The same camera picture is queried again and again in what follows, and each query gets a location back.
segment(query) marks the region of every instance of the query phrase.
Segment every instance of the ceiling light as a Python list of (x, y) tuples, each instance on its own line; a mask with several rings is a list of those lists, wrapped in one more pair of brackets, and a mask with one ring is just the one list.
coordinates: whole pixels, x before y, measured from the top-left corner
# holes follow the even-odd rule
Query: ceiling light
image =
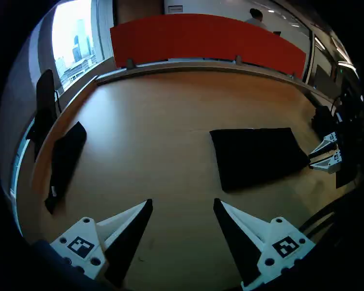
[(342, 50), (340, 50), (339, 48), (336, 48), (337, 49), (337, 51), (343, 56), (343, 58), (348, 62), (348, 63), (352, 63), (351, 61), (350, 61), (350, 58), (347, 56), (347, 54), (346, 53), (344, 53)]
[(321, 43), (321, 41), (318, 38), (314, 38), (314, 40), (322, 47), (322, 49), (325, 49), (324, 45)]
[(324, 49), (318, 44), (316, 43), (315, 46), (320, 50), (320, 51), (324, 51)]
[(359, 75), (357, 74), (357, 71), (356, 71), (356, 68), (354, 65), (352, 65), (350, 63), (342, 62), (342, 61), (338, 61), (338, 65), (352, 69), (353, 72), (355, 72), (357, 78), (359, 78)]

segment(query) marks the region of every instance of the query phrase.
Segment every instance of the white shirt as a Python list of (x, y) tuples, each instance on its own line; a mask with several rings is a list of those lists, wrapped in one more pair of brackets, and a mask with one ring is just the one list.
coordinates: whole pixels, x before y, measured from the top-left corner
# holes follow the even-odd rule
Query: white shirt
[(261, 28), (268, 31), (267, 26), (264, 25), (263, 22), (261, 22), (260, 20), (255, 19), (255, 18), (250, 18), (250, 19), (246, 20), (245, 22), (249, 23), (249, 24), (252, 24), (252, 25), (255, 25), (255, 26), (259, 26), (259, 27), (261, 27)]

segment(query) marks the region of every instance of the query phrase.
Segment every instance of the sky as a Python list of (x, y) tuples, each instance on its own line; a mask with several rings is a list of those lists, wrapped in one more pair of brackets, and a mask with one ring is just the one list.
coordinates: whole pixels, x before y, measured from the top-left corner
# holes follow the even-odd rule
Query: sky
[(74, 63), (74, 37), (77, 34), (77, 20), (83, 19), (85, 30), (93, 46), (90, 26), (91, 0), (75, 0), (58, 5), (52, 23), (52, 51), (54, 59), (64, 58), (66, 67)]

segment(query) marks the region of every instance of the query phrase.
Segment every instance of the wooden table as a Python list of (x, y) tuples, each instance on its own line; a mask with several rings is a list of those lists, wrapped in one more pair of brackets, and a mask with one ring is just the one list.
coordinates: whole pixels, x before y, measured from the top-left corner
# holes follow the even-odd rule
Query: wooden table
[[(214, 198), (264, 220), (295, 226), (345, 191), (335, 176), (299, 174), (236, 194), (221, 190), (213, 129), (291, 127), (306, 153), (319, 141), (314, 107), (295, 87), (222, 72), (147, 75), (99, 86), (71, 125), (87, 140), (64, 203), (38, 227), (53, 241), (83, 216), (96, 221), (148, 198), (153, 214), (126, 276), (132, 290), (223, 290), (240, 284), (213, 212)], [(18, 209), (20, 224), (27, 210)]]

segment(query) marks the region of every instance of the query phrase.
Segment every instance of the black chair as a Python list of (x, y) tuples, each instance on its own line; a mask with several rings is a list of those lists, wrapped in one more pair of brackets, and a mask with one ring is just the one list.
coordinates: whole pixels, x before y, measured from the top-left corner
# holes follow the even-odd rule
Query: black chair
[(26, 136), (26, 139), (32, 140), (35, 143), (35, 160), (47, 134), (54, 122), (57, 120), (55, 93), (53, 74), (52, 71), (48, 69), (40, 76), (38, 83), (36, 84), (35, 121)]

